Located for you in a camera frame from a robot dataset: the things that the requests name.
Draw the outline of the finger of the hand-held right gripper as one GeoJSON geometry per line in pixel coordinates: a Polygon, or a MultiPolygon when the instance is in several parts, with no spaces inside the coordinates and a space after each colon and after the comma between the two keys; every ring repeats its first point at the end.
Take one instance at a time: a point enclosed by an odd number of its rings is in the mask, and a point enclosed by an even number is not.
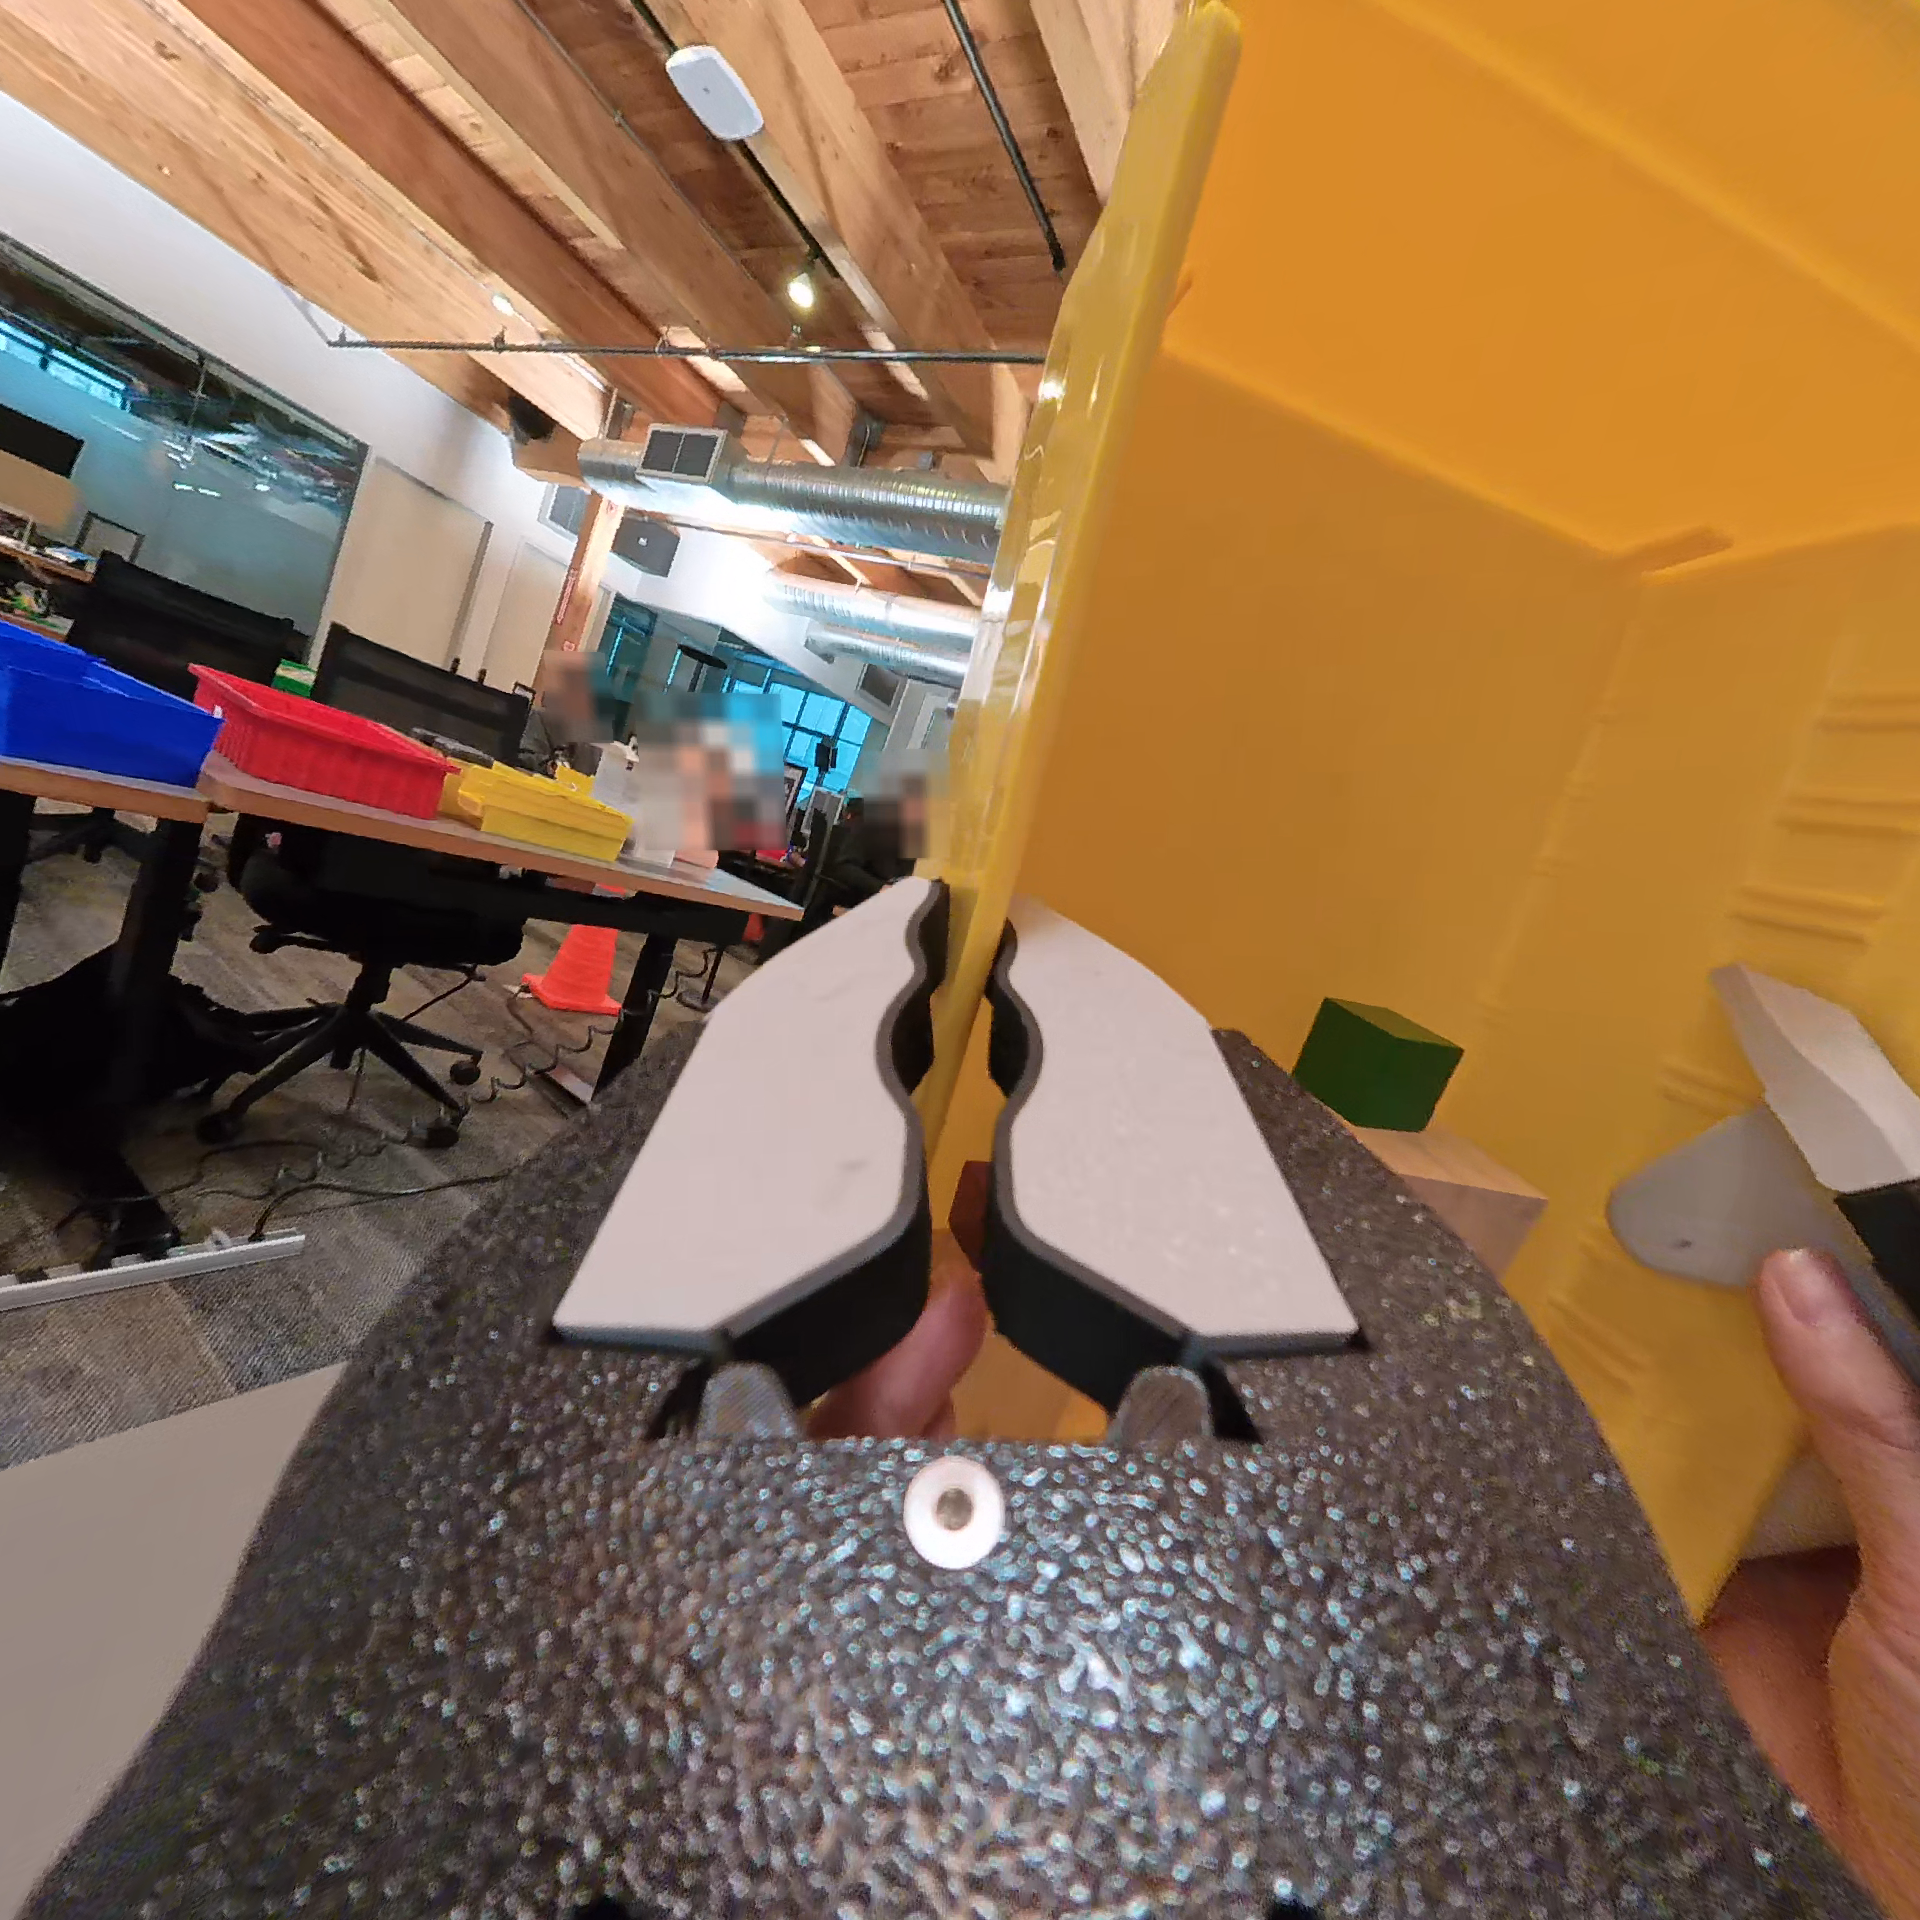
{"type": "Polygon", "coordinates": [[[1743,1286],[1786,1251],[1818,1251],[1852,1278],[1866,1247],[1773,1114],[1741,1114],[1624,1177],[1604,1221],[1644,1266],[1743,1286]]]}
{"type": "Polygon", "coordinates": [[[1917,1180],[1917,1095],[1852,1013],[1741,965],[1716,967],[1711,990],[1820,1183],[1866,1193],[1917,1180]]]}

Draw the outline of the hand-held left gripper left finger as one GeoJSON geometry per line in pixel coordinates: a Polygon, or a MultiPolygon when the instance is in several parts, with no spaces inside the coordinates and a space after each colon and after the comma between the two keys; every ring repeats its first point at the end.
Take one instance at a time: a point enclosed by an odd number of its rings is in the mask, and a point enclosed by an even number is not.
{"type": "Polygon", "coordinates": [[[808,1404],[928,1298],[930,1068],[948,889],[906,878],[756,969],[708,1018],[551,1330],[770,1370],[808,1404]]]}

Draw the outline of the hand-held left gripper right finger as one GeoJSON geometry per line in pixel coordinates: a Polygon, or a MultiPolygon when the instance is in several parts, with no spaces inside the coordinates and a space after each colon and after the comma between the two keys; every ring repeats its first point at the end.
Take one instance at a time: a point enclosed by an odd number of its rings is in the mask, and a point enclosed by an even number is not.
{"type": "Polygon", "coordinates": [[[1151,1370],[1360,1345],[1208,1021],[1052,907],[1018,898],[992,965],[1003,1097],[980,1279],[997,1330],[1116,1411],[1151,1370]]]}

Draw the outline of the pile of wooden cubes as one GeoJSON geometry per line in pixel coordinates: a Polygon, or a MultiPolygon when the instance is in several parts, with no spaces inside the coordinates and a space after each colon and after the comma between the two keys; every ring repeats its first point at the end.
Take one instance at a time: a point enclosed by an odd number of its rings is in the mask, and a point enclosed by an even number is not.
{"type": "Polygon", "coordinates": [[[1323,999],[1291,1077],[1500,1279],[1547,1199],[1483,1147],[1436,1122],[1463,1057],[1460,1044],[1390,1009],[1323,999]]]}

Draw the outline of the yellow plastic box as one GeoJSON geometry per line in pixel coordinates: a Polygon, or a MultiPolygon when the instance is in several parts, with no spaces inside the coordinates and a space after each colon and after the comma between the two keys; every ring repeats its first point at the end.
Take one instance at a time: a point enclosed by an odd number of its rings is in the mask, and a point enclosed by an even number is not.
{"type": "Polygon", "coordinates": [[[1706,1611],[1803,1447],[1630,1173],[1730,962],[1915,1073],[1915,4],[1234,4],[1019,886],[1293,1061],[1463,1050],[1507,1284],[1706,1611]]]}

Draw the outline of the person's left hand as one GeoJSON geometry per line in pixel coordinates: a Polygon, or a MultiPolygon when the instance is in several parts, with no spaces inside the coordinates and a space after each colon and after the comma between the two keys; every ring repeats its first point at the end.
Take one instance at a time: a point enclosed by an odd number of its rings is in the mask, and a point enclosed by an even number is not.
{"type": "Polygon", "coordinates": [[[954,1389],[980,1355],[992,1319],[966,1255],[954,1241],[938,1243],[935,1255],[911,1330],[815,1401],[807,1414],[808,1438],[956,1438],[954,1389]]]}

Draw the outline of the orange traffic cone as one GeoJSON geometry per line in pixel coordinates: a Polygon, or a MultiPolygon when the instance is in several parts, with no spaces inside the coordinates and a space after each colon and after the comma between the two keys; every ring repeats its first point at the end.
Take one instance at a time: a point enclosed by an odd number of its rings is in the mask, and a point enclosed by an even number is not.
{"type": "Polygon", "coordinates": [[[544,1009],[580,1018],[618,1018],[613,995],[618,930],[573,925],[541,971],[526,971],[518,986],[544,1009]]]}

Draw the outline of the clear plastic container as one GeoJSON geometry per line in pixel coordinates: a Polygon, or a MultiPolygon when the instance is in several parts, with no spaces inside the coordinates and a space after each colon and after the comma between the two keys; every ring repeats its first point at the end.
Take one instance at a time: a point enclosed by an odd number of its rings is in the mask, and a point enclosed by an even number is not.
{"type": "Polygon", "coordinates": [[[618,738],[596,748],[592,799],[628,819],[624,857],[669,865],[682,850],[684,769],[671,738],[618,738]]]}

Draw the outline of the yellow plastic tray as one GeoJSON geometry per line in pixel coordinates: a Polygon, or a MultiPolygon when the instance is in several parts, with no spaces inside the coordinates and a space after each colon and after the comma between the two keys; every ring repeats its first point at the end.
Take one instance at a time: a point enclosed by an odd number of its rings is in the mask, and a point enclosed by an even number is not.
{"type": "Polygon", "coordinates": [[[536,774],[502,762],[452,764],[438,815],[518,845],[589,860],[618,860],[634,834],[634,815],[600,803],[583,774],[536,774]]]}

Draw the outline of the desk with black legs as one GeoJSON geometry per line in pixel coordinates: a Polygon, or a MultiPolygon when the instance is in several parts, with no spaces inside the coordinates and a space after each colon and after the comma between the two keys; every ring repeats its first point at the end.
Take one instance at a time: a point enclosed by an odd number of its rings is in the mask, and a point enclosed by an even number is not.
{"type": "Polygon", "coordinates": [[[421,821],[260,782],[218,753],[200,769],[199,790],[214,809],[336,834],[346,850],[327,855],[325,878],[373,898],[643,935],[596,1090],[607,1090],[639,1058],[682,942],[726,947],[755,915],[767,922],[803,915],[748,879],[686,860],[650,869],[528,849],[445,819],[421,821]]]}

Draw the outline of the black office chair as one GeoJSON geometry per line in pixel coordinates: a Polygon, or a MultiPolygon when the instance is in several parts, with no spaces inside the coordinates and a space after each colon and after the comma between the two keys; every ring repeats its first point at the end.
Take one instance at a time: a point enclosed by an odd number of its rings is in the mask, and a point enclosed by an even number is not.
{"type": "Polygon", "coordinates": [[[66,642],[189,702],[195,665],[270,685],[284,660],[306,659],[308,635],[284,615],[243,607],[108,553],[79,596],[66,642]]]}
{"type": "MultiPolygon", "coordinates": [[[[448,764],[511,758],[530,710],[514,692],[484,687],[444,668],[408,659],[346,626],[332,626],[308,695],[396,730],[438,753],[448,764]]],[[[484,1052],[444,1035],[419,1019],[387,1013],[399,969],[452,971],[475,980],[514,958],[524,922],[429,902],[391,902],[325,878],[328,853],[346,841],[328,833],[235,819],[229,844],[229,883],[256,915],[256,954],[308,948],[354,962],[340,1001],[312,1001],[260,1015],[239,1015],[254,1038],[259,1074],[221,1108],[199,1121],[205,1146],[232,1141],[244,1116],[311,1065],[348,1070],[378,1058],[426,1095],[436,1118],[422,1143],[452,1146],[467,1106],[458,1087],[479,1077],[484,1052]]]]}

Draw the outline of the red plastic bin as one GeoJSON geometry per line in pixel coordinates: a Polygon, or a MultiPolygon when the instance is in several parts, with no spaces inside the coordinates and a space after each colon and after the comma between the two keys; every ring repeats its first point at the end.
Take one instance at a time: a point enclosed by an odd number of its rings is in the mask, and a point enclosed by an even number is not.
{"type": "Polygon", "coordinates": [[[432,821],[448,758],[363,715],[192,663],[195,702],[221,730],[212,749],[251,779],[432,821]]]}

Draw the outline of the white power strip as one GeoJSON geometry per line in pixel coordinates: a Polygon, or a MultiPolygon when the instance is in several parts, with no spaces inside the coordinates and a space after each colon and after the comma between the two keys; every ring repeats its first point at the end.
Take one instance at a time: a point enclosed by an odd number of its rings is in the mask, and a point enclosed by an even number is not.
{"type": "Polygon", "coordinates": [[[6,1274],[3,1275],[3,1311],[66,1306],[124,1289],[270,1265],[299,1257],[304,1243],[306,1237],[301,1231],[262,1231],[250,1237],[212,1231],[205,1238],[179,1243],[164,1255],[115,1255],[96,1265],[59,1265],[6,1274]]]}

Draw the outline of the blue plastic bin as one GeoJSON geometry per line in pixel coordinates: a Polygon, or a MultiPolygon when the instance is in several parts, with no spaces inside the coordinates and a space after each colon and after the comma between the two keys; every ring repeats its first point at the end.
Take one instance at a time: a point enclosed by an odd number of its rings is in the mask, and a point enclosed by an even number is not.
{"type": "Polygon", "coordinates": [[[195,787],[219,714],[61,641],[3,625],[3,757],[99,777],[195,787]]]}

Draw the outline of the black ceiling pipe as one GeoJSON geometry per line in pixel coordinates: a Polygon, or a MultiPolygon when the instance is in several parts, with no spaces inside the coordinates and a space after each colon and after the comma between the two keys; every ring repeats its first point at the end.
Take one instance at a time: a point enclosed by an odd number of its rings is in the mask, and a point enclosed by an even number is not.
{"type": "Polygon", "coordinates": [[[950,35],[958,44],[958,51],[959,51],[959,54],[966,65],[966,71],[970,71],[971,82],[975,86],[975,94],[979,94],[987,116],[992,119],[992,127],[995,127],[995,135],[998,140],[998,147],[1000,147],[1003,156],[1008,157],[1008,165],[1012,166],[1012,173],[1014,173],[1014,181],[1019,186],[1019,194],[1027,203],[1027,211],[1028,211],[1036,228],[1039,231],[1039,241],[1042,241],[1042,246],[1044,246],[1044,254],[1047,254],[1047,263],[1050,263],[1055,282],[1064,282],[1064,276],[1067,276],[1064,243],[1063,243],[1063,238],[1055,228],[1055,222],[1052,219],[1052,212],[1050,212],[1050,207],[1042,198],[1039,182],[1037,182],[1037,178],[1036,178],[1036,173],[1032,173],[1032,170],[1030,170],[1030,165],[1023,156],[1021,142],[1019,142],[1019,137],[1014,133],[1014,125],[1012,125],[1012,119],[1011,119],[1011,114],[1008,114],[1008,110],[1000,101],[998,86],[997,86],[997,82],[992,77],[992,71],[987,66],[987,57],[982,53],[982,45],[980,45],[979,36],[973,35],[970,15],[966,15],[966,11],[959,2],[942,2],[942,10],[944,10],[944,15],[948,21],[948,30],[950,30],[950,35]]]}

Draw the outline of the silver air duct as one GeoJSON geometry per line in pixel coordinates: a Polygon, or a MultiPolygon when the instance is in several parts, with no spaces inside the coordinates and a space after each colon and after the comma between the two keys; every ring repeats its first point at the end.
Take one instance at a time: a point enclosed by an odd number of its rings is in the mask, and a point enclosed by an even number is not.
{"type": "Polygon", "coordinates": [[[1012,492],[935,471],[763,462],[710,426],[592,439],[583,485],[634,513],[741,538],[820,538],[924,561],[992,564],[1012,492]]]}
{"type": "Polygon", "coordinates": [[[970,607],[782,572],[763,579],[760,599],[804,622],[804,645],[820,659],[843,657],[942,687],[959,687],[966,678],[979,633],[979,615],[970,607]]]}

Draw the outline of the white wall panel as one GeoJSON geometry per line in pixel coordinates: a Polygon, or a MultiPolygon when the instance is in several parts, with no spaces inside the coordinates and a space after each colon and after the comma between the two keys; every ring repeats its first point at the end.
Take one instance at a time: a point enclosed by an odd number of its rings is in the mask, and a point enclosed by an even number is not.
{"type": "Polygon", "coordinates": [[[379,460],[363,466],[328,579],[320,641],[346,626],[427,665],[454,665],[491,522],[379,460]]]}

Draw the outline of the glass partition wall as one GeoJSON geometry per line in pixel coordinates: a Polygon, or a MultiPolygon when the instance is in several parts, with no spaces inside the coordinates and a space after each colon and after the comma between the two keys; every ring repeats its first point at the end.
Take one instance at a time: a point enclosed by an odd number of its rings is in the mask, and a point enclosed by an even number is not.
{"type": "Polygon", "coordinates": [[[3,419],[6,454],[78,492],[58,542],[318,628],[363,442],[12,238],[3,419]]]}

